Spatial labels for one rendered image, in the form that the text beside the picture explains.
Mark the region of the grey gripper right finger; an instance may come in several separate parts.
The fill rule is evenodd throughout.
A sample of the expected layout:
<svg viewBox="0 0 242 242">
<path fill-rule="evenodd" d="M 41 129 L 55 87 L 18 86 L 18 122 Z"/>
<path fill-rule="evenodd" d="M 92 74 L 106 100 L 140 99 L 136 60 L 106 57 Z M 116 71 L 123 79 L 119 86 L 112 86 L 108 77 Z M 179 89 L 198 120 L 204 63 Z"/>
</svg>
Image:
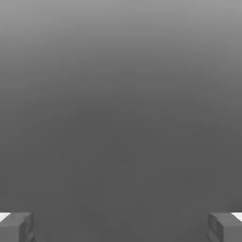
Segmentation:
<svg viewBox="0 0 242 242">
<path fill-rule="evenodd" d="M 208 242 L 242 242 L 242 212 L 209 213 Z"/>
</svg>

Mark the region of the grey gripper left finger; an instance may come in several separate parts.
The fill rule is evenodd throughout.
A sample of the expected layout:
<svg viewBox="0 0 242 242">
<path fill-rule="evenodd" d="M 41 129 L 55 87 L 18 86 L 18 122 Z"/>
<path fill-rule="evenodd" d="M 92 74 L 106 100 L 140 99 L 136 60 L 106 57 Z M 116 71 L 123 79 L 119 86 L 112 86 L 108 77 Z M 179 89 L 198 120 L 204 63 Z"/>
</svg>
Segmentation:
<svg viewBox="0 0 242 242">
<path fill-rule="evenodd" d="M 36 242 L 34 213 L 0 212 L 0 242 Z"/>
</svg>

